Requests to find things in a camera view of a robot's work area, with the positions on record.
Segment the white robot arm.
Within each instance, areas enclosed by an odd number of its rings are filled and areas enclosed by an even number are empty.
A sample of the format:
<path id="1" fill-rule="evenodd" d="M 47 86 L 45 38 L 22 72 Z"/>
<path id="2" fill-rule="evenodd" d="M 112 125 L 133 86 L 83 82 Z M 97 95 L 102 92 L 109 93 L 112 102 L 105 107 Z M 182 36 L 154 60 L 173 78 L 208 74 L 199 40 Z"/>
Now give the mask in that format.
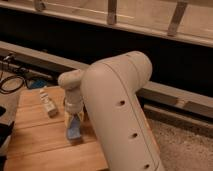
<path id="1" fill-rule="evenodd" d="M 110 171 L 165 171 L 136 96 L 151 75 L 149 58 L 131 51 L 58 78 L 65 90 L 65 111 L 87 111 Z"/>

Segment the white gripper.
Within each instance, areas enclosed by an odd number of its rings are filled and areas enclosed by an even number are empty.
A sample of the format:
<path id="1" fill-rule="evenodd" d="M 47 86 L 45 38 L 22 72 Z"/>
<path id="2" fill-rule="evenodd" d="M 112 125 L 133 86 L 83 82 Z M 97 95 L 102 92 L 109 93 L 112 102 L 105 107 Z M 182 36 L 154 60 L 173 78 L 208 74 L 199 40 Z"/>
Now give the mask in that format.
<path id="1" fill-rule="evenodd" d="M 68 101 L 65 101 L 64 107 L 65 107 L 64 122 L 65 122 L 66 127 L 69 127 L 69 125 L 70 125 L 70 114 L 69 113 L 78 113 L 78 117 L 79 117 L 80 121 L 84 122 L 84 111 L 82 110 L 83 109 L 82 101 L 79 101 L 77 103 L 70 103 Z"/>

